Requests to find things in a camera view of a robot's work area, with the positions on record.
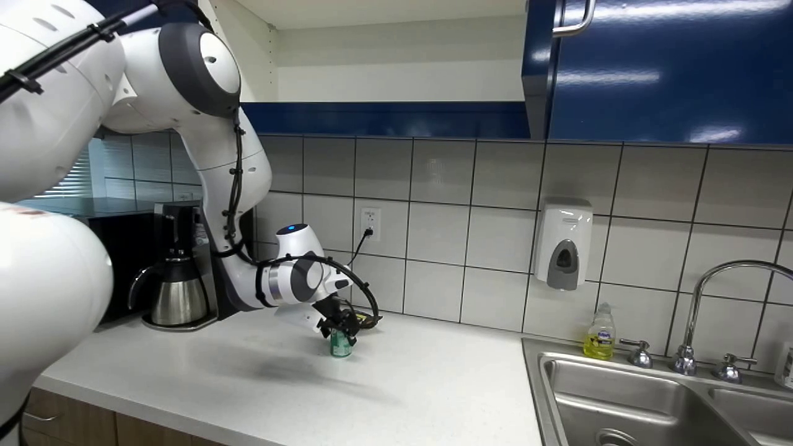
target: lower cabinet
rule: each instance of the lower cabinet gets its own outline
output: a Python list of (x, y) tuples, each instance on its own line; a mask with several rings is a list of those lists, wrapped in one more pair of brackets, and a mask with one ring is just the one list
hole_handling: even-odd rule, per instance
[(213, 441), (34, 388), (21, 446), (215, 446)]

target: kitchen counter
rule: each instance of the kitchen counter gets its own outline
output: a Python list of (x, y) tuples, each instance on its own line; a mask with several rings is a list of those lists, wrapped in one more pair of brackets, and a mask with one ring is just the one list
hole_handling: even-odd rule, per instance
[(37, 387), (233, 446), (543, 442), (518, 333), (398, 314), (346, 358), (269, 309), (192, 333), (133, 320), (83, 340)]

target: faucet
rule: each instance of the faucet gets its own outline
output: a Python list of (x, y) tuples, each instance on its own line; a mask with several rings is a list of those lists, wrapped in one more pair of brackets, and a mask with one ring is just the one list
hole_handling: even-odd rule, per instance
[(690, 309), (689, 309), (689, 322), (685, 322), (685, 331), (684, 331), (684, 341), (675, 348), (675, 358), (674, 358), (674, 368), (680, 374), (693, 374), (697, 372), (697, 358), (693, 358), (693, 327), (697, 327), (697, 314), (699, 314), (699, 301), (701, 301), (701, 290), (709, 285), (709, 280), (734, 264), (746, 264), (746, 268), (761, 268), (761, 269), (773, 269), (780, 271), (786, 276), (793, 280), (793, 269), (782, 268), (778, 263), (767, 263), (767, 260), (729, 260), (721, 264), (713, 264), (710, 269), (706, 269), (697, 288), (693, 288), (693, 300), (690, 300)]

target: sink basin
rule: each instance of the sink basin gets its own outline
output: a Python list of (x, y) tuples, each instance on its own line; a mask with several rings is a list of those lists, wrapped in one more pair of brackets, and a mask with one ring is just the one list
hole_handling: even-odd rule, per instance
[(756, 442), (697, 379), (596, 361), (524, 340), (524, 367), (544, 446)]
[(793, 398), (710, 388), (713, 403), (763, 446), (793, 446)]

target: upper cabinet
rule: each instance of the upper cabinet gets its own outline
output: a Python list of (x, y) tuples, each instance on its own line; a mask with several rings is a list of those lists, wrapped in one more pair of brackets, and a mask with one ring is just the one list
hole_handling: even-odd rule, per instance
[(552, 0), (527, 5), (527, 107), (544, 98), (533, 131), (559, 141), (793, 141), (793, 0), (596, 0), (580, 35), (554, 40), (550, 22), (580, 19), (584, 0), (558, 3), (554, 15)]

